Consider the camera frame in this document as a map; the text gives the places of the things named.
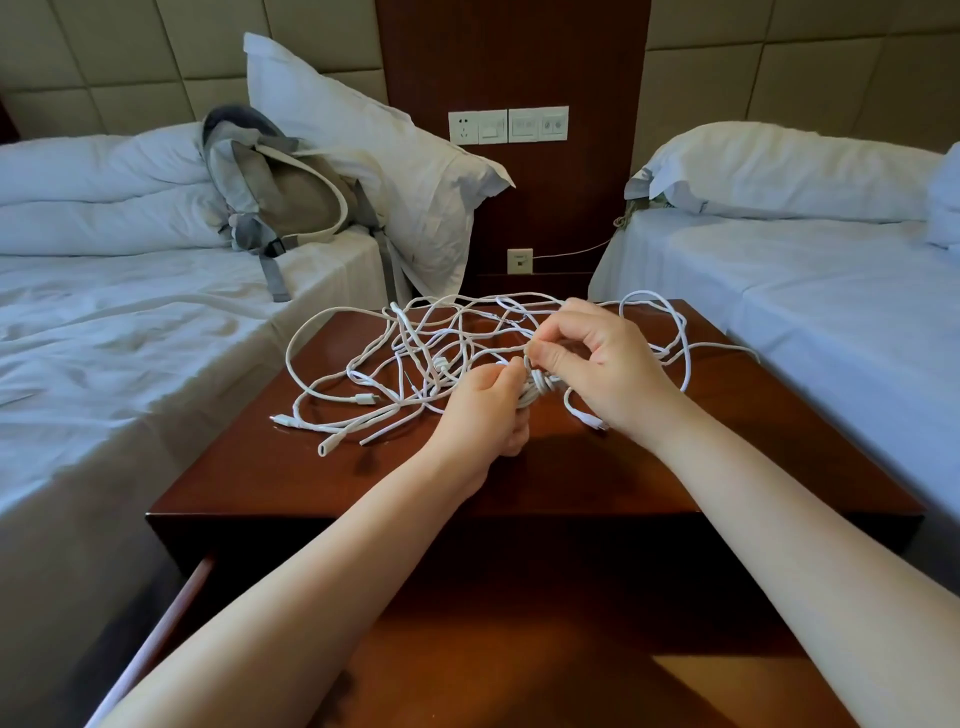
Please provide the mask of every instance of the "wall plate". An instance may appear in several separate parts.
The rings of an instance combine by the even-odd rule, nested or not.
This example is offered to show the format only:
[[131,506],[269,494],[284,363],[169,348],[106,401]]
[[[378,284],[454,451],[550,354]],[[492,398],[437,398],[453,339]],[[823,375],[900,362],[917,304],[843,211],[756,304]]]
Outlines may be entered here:
[[540,140],[540,115],[538,109],[510,109],[510,143]]
[[481,144],[507,143],[507,110],[474,111],[477,133]]
[[476,111],[451,111],[446,115],[450,126],[450,141],[461,146],[479,144]]
[[533,248],[511,248],[507,251],[507,273],[529,275],[533,272]]
[[538,137],[540,141],[565,141],[570,126],[570,107],[543,107],[540,112]]

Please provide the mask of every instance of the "padded headboard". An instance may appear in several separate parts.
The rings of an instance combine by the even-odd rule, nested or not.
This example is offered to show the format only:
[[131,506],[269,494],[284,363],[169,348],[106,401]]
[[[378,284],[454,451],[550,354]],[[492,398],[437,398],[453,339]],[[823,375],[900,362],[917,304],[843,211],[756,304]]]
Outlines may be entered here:
[[0,97],[22,138],[202,119],[246,102],[245,31],[387,100],[373,0],[0,0]]
[[945,151],[960,140],[960,0],[653,0],[633,171],[729,119]]

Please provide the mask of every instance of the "white pillow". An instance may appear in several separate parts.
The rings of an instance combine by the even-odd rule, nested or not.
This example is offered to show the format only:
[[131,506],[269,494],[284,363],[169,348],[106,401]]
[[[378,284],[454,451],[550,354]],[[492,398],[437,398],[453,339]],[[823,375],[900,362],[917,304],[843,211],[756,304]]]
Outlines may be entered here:
[[627,182],[624,198],[655,198],[694,214],[926,219],[926,188],[943,155],[879,141],[727,121],[675,136]]
[[926,240],[941,248],[960,248],[960,142],[944,157],[926,196]]
[[402,111],[321,76],[283,46],[244,35],[250,103],[289,136],[369,152],[384,174],[387,235],[422,294],[457,293],[473,211],[513,186],[507,170],[418,129]]

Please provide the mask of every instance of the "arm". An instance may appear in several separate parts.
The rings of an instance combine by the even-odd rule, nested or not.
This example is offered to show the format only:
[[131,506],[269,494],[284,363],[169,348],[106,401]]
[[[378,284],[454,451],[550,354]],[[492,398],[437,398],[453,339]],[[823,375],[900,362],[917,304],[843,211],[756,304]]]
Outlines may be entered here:
[[187,640],[103,725],[305,725],[494,457],[523,447],[525,381],[520,359],[472,370],[417,455]]
[[674,472],[860,725],[956,723],[960,599],[687,399],[631,322],[571,300],[528,353]]

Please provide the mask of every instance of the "gray backpack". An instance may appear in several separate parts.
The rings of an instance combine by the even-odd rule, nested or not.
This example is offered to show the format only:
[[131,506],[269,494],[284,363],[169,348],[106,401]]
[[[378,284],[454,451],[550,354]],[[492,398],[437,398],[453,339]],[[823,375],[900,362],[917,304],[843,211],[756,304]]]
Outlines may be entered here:
[[218,107],[206,116],[204,161],[231,210],[234,250],[259,257],[274,301],[283,303],[290,293],[276,258],[299,245],[325,243],[359,223],[377,239],[390,292],[388,241],[363,188],[305,146],[251,107]]

